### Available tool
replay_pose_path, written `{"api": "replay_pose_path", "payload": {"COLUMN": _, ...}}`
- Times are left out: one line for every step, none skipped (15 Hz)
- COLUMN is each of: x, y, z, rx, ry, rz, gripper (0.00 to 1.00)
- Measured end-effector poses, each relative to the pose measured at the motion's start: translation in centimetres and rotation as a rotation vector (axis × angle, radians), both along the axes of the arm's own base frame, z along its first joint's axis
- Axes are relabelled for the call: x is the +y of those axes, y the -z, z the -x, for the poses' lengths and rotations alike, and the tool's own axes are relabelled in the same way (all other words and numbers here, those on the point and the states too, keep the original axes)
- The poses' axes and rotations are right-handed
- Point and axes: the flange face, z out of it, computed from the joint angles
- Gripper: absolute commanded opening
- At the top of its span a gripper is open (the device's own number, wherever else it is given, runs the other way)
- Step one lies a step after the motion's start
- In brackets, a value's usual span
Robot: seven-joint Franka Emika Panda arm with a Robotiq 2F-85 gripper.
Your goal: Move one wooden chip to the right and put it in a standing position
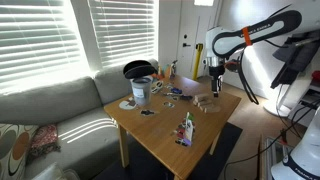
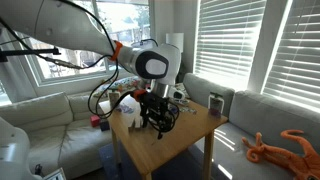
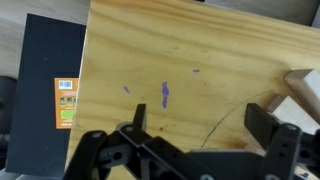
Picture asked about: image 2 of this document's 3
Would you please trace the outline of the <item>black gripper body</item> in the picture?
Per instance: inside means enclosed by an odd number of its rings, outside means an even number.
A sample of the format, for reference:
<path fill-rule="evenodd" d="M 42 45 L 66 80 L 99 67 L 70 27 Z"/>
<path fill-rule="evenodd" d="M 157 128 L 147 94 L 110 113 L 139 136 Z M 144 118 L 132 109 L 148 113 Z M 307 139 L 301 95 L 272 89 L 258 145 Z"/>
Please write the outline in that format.
<path fill-rule="evenodd" d="M 143 119 L 142 127 L 150 124 L 159 134 L 169 132 L 179 117 L 179 107 L 168 98 L 153 93 L 144 93 L 138 97 Z"/>

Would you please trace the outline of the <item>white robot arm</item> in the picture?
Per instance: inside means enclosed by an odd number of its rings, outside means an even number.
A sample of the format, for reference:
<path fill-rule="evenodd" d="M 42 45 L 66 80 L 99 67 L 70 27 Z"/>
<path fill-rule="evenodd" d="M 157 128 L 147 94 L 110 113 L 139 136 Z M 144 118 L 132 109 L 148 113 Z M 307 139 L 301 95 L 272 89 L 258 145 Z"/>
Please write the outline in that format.
<path fill-rule="evenodd" d="M 151 125 L 160 135 L 173 129 L 179 115 L 169 109 L 168 94 L 181 63 L 177 47 L 125 46 L 110 38 L 94 14 L 70 0 L 0 0 L 0 23 L 12 35 L 23 33 L 54 46 L 95 52 L 150 80 L 150 91 L 129 93 L 140 104 L 143 124 Z"/>

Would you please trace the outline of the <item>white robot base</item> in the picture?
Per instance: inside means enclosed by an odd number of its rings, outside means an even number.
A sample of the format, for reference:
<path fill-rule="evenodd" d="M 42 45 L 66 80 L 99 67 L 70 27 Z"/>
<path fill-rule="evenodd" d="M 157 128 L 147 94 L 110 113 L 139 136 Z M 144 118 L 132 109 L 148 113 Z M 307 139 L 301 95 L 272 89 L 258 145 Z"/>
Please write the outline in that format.
<path fill-rule="evenodd" d="M 29 151 L 26 132 L 0 117 L 0 180 L 42 180 L 30 170 Z"/>

